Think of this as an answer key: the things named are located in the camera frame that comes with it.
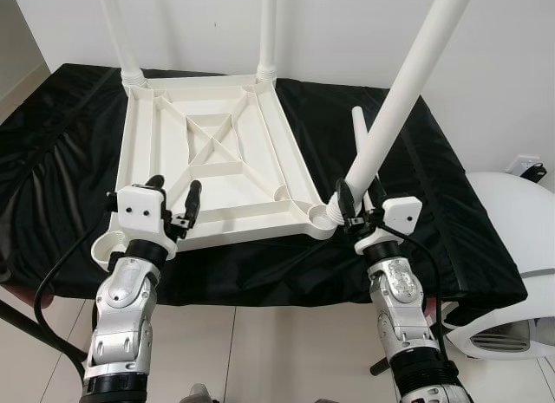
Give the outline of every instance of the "white floor tile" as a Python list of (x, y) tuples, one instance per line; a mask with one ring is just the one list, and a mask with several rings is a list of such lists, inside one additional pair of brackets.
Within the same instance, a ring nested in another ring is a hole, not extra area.
[(372, 305), (238, 308), (225, 403), (394, 402)]
[(547, 386), (552, 391), (553, 400), (555, 400), (555, 357), (539, 358), (538, 364), (544, 373)]
[[(5, 289), (0, 289), (0, 299), (34, 319), (32, 308)], [(45, 309), (45, 318), (57, 334), (67, 338), (82, 304), (83, 300), (57, 297)], [(60, 353), (4, 321), (0, 321), (0, 338), (1, 400), (38, 403)]]
[[(70, 336), (77, 345), (90, 340), (87, 302)], [(153, 314), (153, 355), (148, 401), (178, 403), (196, 382), (205, 383), (222, 400), (232, 338), (233, 307), (157, 306)], [(81, 384), (75, 369), (62, 357), (42, 403), (76, 403)]]
[(459, 368), (460, 381), (476, 403), (554, 402), (536, 360), (473, 360), (451, 344), (447, 344), (447, 352)]

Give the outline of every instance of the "black cord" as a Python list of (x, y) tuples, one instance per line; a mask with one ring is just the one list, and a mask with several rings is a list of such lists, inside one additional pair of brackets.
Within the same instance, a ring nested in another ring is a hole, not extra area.
[[(441, 356), (443, 357), (443, 360), (444, 361), (449, 361), (449, 357), (447, 356), (447, 350), (445, 349), (445, 342), (443, 341), (443, 325), (441, 324), (441, 322), (442, 322), (442, 317), (441, 317), (441, 293), (442, 293), (442, 291), (441, 291), (441, 274), (440, 274), (439, 264), (435, 260), (434, 255), (432, 254), (432, 252), (424, 244), (414, 240), (412, 237), (409, 237), (406, 234), (403, 234), (402, 232), (399, 232), (397, 230), (394, 230), (391, 227), (388, 227), (384, 223), (379, 223), (377, 226), (380, 227), (381, 229), (393, 234), (394, 236), (399, 237), (401, 240), (406, 241), (408, 243), (411, 243), (412, 245), (415, 245), (421, 251), (423, 251), (426, 254), (426, 256), (428, 256), (430, 262), (432, 262), (432, 267), (434, 268), (434, 275), (435, 275), (435, 324), (436, 324), (436, 327), (437, 327), (437, 329), (436, 329), (436, 331), (437, 331), (437, 335), (436, 335), (437, 336), (437, 342), (440, 346), (440, 353), (441, 353)], [(456, 377), (456, 376), (455, 376), (455, 382), (456, 382), (457, 386), (463, 388), (467, 392), (465, 387), (460, 382), (459, 378)], [(472, 400), (472, 397), (470, 396), (470, 394), (468, 392), (467, 392), (467, 396), (470, 399), (471, 403), (474, 403), (474, 400)]]
[(83, 381), (83, 378), (85, 377), (85, 368), (83, 367), (79, 359), (76, 358), (68, 349), (67, 342), (56, 335), (56, 333), (52, 330), (50, 325), (48, 325), (48, 323), (44, 319), (41, 306), (42, 296), (44, 295), (44, 291), (46, 290), (46, 288), (49, 286), (50, 281), (57, 275), (62, 266), (67, 262), (68, 258), (81, 246), (81, 244), (83, 244), (87, 240), (87, 238), (90, 237), (90, 235), (93, 233), (93, 231), (103, 218), (104, 214), (102, 214), (98, 221), (93, 226), (91, 226), (87, 230), (87, 232), (71, 246), (71, 248), (62, 256), (62, 258), (58, 260), (58, 263), (56, 263), (55, 266), (49, 271), (48, 275), (44, 277), (44, 280), (42, 280), (40, 286), (36, 290), (35, 301), (33, 303), (33, 310), (35, 311), (36, 321), (41, 326), (44, 333), (50, 338), (50, 340), (52, 340), (52, 342), (54, 342), (58, 346), (58, 348), (69, 358), (69, 360), (77, 370), (79, 377), (81, 377), (81, 381)]

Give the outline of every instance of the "white wall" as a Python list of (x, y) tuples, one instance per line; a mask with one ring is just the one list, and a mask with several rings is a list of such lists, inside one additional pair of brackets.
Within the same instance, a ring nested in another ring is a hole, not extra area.
[[(17, 0), (51, 70), (117, 64), (98, 0)], [(123, 0), (139, 62), (254, 73), (260, 0)], [(282, 77), (388, 87), (433, 0), (278, 0)], [(469, 171), (553, 168), (555, 0), (472, 0), (423, 95)]]
[(41, 63), (16, 0), (0, 0), (0, 100)]

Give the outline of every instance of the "black tablecloth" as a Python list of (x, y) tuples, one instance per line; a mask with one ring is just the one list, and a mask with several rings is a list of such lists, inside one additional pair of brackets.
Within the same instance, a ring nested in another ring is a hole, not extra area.
[[(325, 202), (355, 157), (351, 108), (362, 106), (371, 124), (387, 90), (280, 79), (277, 94)], [(100, 216), (105, 192), (114, 189), (126, 106), (119, 69), (67, 64), (0, 126), (0, 282), (35, 288)], [(513, 260), (422, 99), (380, 175), (388, 195), (422, 200), (414, 236), (439, 260), (444, 296), (460, 302), (459, 317), (526, 297)], [(107, 227), (105, 220), (94, 237)], [(57, 295), (94, 296), (105, 273), (88, 255), (93, 241), (55, 279)], [(402, 250), (432, 296), (430, 263), (411, 245)], [(299, 235), (180, 253), (163, 269), (158, 291), (159, 302), (172, 305), (369, 301), (365, 262), (341, 230), (325, 241)]]

